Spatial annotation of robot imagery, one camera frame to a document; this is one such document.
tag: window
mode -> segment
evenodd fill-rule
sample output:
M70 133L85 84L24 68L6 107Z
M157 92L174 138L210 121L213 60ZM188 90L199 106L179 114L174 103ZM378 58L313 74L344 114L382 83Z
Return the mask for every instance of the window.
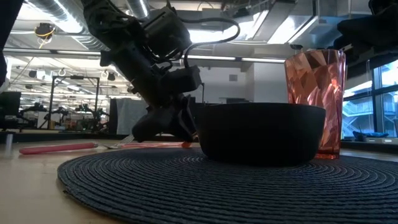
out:
M364 73L353 78L347 79L345 83L344 98L354 96L360 93L372 91L372 76L370 73Z
M389 137L397 137L396 123L398 123L398 91L383 94L382 100L384 132L387 133Z
M398 60L380 67L381 88L398 85Z
M343 98L343 138L353 131L398 137L398 60L347 79Z
M343 137L354 136L353 131L374 132L373 101L371 97L343 102Z

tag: round placemat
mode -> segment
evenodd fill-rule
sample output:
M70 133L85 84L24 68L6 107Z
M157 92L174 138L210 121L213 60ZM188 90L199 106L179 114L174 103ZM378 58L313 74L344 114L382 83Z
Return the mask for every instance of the round placemat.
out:
M79 202L131 223L398 223L398 163L374 159L266 168L200 149L132 149L67 161L58 178Z

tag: pink glass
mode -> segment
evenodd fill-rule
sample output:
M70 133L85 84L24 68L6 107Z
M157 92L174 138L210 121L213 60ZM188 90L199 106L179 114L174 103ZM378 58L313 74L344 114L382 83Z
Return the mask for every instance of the pink glass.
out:
M326 109L319 159L340 155L345 63L345 54L338 50L303 52L285 61L289 103Z

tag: desk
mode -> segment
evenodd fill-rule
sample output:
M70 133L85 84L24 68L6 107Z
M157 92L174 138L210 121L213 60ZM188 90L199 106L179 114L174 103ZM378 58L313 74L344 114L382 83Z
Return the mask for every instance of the desk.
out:
M73 201L62 192L57 180L57 167L70 159L107 151L105 148L75 152L20 155L22 147L78 142L115 144L114 140L71 140L35 143L14 143L12 157L4 157L5 145L0 145L0 223L120 223ZM358 156L398 162L398 156L343 149L345 156Z

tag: computer monitor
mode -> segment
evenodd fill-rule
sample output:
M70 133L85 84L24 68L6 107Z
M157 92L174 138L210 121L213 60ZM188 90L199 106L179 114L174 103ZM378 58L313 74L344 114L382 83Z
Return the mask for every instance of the computer monitor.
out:
M20 92L2 92L0 94L0 115L16 116L19 112L20 101Z

